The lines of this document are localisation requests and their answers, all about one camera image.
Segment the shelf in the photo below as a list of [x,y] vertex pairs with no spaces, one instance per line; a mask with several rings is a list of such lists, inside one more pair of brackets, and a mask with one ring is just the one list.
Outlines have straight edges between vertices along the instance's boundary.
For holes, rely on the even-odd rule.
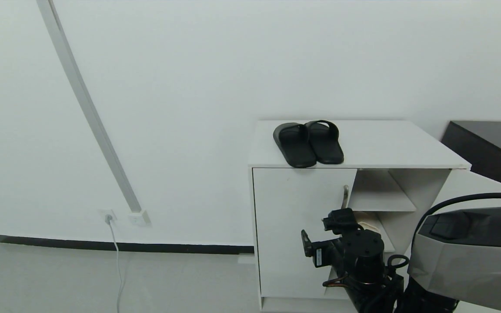
[[413,212],[414,204],[387,170],[360,170],[354,181],[349,207],[363,212]]

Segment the cabinet door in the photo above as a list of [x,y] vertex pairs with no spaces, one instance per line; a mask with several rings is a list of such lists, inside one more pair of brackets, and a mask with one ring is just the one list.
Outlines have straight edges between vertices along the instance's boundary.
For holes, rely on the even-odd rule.
[[336,238],[322,218],[341,207],[355,169],[254,168],[254,208],[262,297],[348,299],[342,288],[322,287],[331,268],[304,256],[301,230],[312,241]]

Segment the dark gray box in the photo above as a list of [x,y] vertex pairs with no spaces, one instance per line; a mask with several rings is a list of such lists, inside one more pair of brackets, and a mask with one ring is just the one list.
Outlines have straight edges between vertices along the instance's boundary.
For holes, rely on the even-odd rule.
[[451,121],[442,143],[470,162],[472,172],[501,182],[501,122]]

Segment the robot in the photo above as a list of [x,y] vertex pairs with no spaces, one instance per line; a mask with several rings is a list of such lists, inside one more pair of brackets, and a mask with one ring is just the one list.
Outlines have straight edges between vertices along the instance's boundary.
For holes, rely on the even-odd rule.
[[[501,199],[501,193],[460,196],[428,210],[415,229],[410,259],[395,254],[384,264],[380,234],[358,224],[351,208],[322,220],[339,238],[311,242],[302,230],[304,254],[315,267],[332,266],[337,278],[323,286],[345,288],[358,313],[452,313],[459,301],[501,310],[501,207],[434,214],[481,199]],[[396,270],[407,265],[404,291]]]

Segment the floor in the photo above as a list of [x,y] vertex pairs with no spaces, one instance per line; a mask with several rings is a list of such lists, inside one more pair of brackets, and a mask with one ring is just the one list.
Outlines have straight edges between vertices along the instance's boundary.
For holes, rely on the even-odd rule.
[[[114,251],[0,243],[0,313],[114,313]],[[121,252],[121,312],[258,313],[252,256]],[[498,313],[460,303],[456,313]]]

